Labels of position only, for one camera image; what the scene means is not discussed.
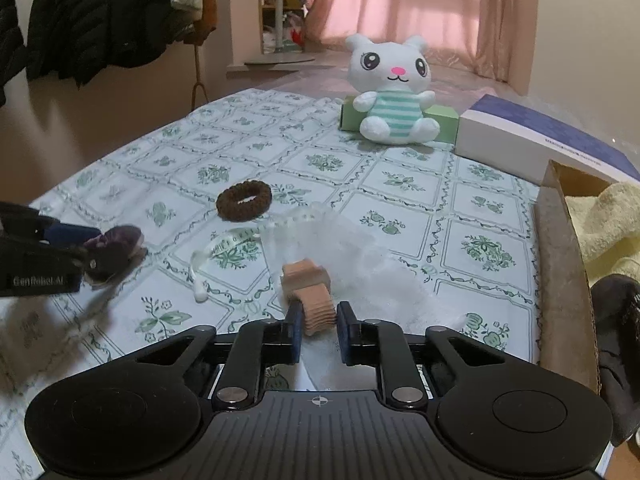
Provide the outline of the blue and white flat box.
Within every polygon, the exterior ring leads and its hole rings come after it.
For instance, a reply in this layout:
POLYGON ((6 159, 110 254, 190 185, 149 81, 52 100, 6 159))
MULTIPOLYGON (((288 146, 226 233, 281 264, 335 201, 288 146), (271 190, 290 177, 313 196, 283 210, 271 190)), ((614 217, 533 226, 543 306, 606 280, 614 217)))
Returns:
POLYGON ((637 182, 639 171, 611 145, 526 106, 486 94, 459 119, 454 152, 541 184, 548 162, 608 182, 637 182))

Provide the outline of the purple small sock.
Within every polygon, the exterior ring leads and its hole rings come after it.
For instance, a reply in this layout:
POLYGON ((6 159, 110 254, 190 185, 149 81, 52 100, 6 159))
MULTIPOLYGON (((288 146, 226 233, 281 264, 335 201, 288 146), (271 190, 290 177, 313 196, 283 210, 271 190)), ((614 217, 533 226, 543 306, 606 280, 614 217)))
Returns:
POLYGON ((85 278, 92 287, 100 287, 122 274, 142 252, 144 235, 137 226, 114 226, 103 234, 87 240, 85 278))

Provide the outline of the brown scrunchie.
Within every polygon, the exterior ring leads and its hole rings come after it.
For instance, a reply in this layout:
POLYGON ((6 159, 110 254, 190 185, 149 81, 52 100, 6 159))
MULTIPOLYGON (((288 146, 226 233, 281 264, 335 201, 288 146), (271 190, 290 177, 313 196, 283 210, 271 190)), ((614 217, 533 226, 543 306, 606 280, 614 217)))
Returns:
POLYGON ((220 218, 234 222, 255 220, 272 203, 270 186, 262 181, 248 180, 230 186, 216 200, 220 218))

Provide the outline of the dark grey face mask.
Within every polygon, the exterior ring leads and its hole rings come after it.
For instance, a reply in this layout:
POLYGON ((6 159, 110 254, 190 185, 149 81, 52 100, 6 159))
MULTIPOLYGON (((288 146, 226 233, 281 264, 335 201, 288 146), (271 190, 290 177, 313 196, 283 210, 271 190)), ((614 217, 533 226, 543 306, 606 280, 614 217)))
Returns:
POLYGON ((591 287, 601 396, 612 413, 612 445, 639 429, 639 283, 622 274, 591 287))

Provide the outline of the white mesh pouch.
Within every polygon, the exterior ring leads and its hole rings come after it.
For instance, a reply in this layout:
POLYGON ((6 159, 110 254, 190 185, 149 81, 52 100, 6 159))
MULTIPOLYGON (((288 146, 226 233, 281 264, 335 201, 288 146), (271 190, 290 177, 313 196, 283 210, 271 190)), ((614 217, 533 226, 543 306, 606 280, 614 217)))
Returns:
POLYGON ((200 277, 204 264, 248 242, 262 248, 279 300, 284 299, 282 266, 309 259, 328 271, 333 299, 349 302, 358 318, 394 322, 408 334, 423 334, 432 325, 454 330, 463 325, 462 313, 431 295, 416 274, 373 236, 320 204, 297 207, 254 226, 235 226, 192 252, 190 274, 196 301, 206 299, 200 277))

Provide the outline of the green small box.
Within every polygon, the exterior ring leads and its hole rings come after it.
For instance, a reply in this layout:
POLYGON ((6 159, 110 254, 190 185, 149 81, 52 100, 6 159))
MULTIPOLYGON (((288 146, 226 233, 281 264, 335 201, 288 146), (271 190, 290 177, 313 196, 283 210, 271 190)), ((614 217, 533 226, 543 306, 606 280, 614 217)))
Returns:
MULTIPOLYGON (((358 133, 360 124, 367 114, 354 109, 352 106, 354 99, 354 96, 346 96, 343 100, 338 128, 342 131, 358 133)), ((432 118, 439 124, 436 142, 456 143, 460 116, 452 107, 434 104, 423 113, 423 116, 432 118)))

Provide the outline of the yellow towel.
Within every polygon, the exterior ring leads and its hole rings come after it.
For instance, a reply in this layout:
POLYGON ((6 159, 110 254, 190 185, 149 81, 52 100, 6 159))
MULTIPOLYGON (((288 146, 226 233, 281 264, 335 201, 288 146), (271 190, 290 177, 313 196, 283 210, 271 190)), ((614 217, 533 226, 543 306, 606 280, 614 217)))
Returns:
POLYGON ((598 196, 565 199, 588 281, 622 274, 639 281, 640 193, 636 184, 609 185, 598 196))

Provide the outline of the pink curtain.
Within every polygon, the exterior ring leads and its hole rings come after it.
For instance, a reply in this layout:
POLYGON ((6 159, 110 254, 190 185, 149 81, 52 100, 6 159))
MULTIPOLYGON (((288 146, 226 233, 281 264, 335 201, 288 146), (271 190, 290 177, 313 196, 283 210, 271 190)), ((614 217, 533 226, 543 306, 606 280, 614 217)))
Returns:
POLYGON ((528 90, 538 0, 304 0, 307 38, 342 50, 359 32, 375 41, 424 37, 436 65, 528 90))

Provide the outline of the brown cardboard tray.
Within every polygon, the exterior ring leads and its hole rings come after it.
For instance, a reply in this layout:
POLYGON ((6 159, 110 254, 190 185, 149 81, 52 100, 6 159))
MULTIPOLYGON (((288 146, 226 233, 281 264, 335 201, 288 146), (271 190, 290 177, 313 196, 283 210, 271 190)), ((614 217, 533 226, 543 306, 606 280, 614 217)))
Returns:
POLYGON ((591 285, 565 199, 598 196, 611 184, 552 160, 535 202, 540 364, 594 392, 600 390, 600 373, 591 285))

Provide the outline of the black jacket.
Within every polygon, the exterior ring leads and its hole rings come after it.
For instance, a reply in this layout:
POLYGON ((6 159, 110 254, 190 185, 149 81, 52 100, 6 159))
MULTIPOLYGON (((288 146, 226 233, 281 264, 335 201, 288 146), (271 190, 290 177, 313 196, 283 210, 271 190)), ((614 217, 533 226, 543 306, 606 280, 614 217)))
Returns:
POLYGON ((25 72, 82 87, 107 66, 136 68, 174 41, 170 0, 32 0, 27 32, 17 1, 1 0, 1 83, 25 72))

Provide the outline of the white bunny plush toy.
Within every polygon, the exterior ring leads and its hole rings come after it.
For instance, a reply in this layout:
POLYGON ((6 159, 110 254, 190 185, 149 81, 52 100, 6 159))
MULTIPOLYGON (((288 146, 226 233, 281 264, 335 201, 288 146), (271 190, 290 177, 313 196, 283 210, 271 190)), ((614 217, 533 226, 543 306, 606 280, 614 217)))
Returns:
POLYGON ((354 109, 364 115, 359 133, 385 145, 425 144, 439 135, 439 123, 425 112, 435 104, 431 67, 420 35, 376 42, 361 34, 346 38, 352 52, 347 79, 357 90, 354 109))

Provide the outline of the green floral tablecloth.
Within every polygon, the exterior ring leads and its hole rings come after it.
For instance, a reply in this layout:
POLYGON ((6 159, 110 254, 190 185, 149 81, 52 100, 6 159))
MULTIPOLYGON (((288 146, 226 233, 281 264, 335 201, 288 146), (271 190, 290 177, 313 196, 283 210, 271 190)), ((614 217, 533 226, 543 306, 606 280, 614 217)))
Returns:
POLYGON ((36 199, 65 223, 136 226, 146 255, 101 290, 2 301, 3 478, 39 477, 24 415, 51 382, 198 324, 232 333, 280 316, 254 229, 297 207, 333 208, 457 308, 466 336, 538 360, 536 186, 447 144, 371 143, 338 116, 334 99, 245 90, 36 199))

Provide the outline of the orange jacket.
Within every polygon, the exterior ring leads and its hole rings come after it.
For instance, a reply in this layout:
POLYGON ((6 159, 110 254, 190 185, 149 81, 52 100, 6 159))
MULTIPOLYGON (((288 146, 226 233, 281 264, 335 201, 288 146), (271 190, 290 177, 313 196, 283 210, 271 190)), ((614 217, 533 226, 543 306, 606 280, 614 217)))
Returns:
POLYGON ((201 46, 217 24, 217 0, 203 0, 202 17, 193 23, 193 30, 184 38, 184 43, 201 46))

